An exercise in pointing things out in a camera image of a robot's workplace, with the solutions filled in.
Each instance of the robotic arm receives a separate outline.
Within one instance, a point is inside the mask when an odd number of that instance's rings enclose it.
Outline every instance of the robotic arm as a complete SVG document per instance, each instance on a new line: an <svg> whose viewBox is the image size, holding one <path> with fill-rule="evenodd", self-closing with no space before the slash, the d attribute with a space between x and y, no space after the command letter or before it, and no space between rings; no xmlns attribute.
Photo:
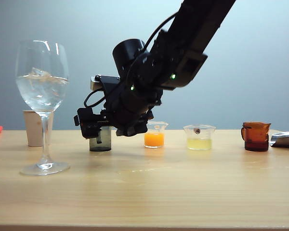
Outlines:
<svg viewBox="0 0 289 231"><path fill-rule="evenodd" d="M98 137L102 126L115 126L117 136L147 132L151 110L161 104L163 90L183 87L195 77L207 58L203 51L234 2L184 0L169 30L159 32L150 51L146 48L154 34L147 44L139 39L119 43L113 57L120 78L96 76L98 88L92 93L102 90L105 96L93 105L85 101L74 117L83 137ZM104 99L104 109L94 114L92 107Z"/></svg>

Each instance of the crumpled foil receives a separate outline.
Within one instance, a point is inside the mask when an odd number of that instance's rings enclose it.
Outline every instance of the crumpled foil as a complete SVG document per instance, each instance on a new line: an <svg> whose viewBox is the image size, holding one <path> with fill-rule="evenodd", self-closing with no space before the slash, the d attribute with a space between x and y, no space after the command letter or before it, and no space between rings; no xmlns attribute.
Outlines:
<svg viewBox="0 0 289 231"><path fill-rule="evenodd" d="M272 147L289 148L289 131L273 134L271 137L270 145Z"/></svg>

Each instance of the yellow liquid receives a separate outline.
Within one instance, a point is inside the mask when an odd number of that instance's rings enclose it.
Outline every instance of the yellow liquid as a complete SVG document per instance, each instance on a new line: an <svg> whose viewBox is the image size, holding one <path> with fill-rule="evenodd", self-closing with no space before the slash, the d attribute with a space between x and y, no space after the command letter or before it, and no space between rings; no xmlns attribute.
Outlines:
<svg viewBox="0 0 289 231"><path fill-rule="evenodd" d="M212 148L211 139L187 139L187 148L194 150L208 150Z"/></svg>

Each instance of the brown glass pitcher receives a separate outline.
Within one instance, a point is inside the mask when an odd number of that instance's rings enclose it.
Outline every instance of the brown glass pitcher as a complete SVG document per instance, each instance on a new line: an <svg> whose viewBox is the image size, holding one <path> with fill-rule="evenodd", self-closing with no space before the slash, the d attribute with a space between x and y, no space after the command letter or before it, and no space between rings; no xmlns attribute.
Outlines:
<svg viewBox="0 0 289 231"><path fill-rule="evenodd" d="M254 152L268 151L270 125L262 122L244 122L241 135L245 141L245 149Z"/></svg>

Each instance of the wine glass base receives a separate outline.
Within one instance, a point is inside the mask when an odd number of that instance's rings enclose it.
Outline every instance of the wine glass base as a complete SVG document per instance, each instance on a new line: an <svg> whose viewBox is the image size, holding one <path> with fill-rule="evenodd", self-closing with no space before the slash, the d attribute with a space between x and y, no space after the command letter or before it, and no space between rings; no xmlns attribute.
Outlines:
<svg viewBox="0 0 289 231"><path fill-rule="evenodd" d="M46 176L52 173L62 172L69 168L69 164L65 162L38 163L24 167L20 173L32 176Z"/></svg>

